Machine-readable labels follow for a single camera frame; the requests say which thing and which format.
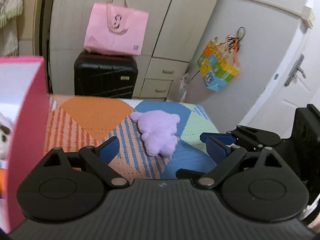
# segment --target bed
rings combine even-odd
[[[176,133],[179,140],[172,158],[148,156],[137,124],[128,116],[132,111],[151,110],[180,116]],[[218,131],[198,105],[51,95],[44,154],[52,147],[74,152],[117,136],[120,151],[109,165],[119,174],[131,182],[133,179],[175,179],[180,168],[208,172],[216,166],[199,139],[202,132]]]

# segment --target hanging bag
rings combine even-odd
[[[84,39],[84,49],[105,55],[140,55],[148,13],[112,4],[93,5]]]

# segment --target drawer handle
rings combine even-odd
[[[174,70],[162,70],[162,73],[163,74],[173,74],[174,73]]]
[[[156,89],[156,93],[164,93],[164,92],[166,92],[167,90],[165,89],[165,90],[158,90],[158,89]]]

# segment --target white plush toy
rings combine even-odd
[[[0,160],[7,157],[12,125],[8,118],[0,113]]]

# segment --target purple plush toy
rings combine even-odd
[[[174,135],[177,132],[177,123],[180,122],[177,114],[155,110],[145,113],[133,112],[129,116],[132,121],[138,123],[148,155],[172,156],[178,142]]]

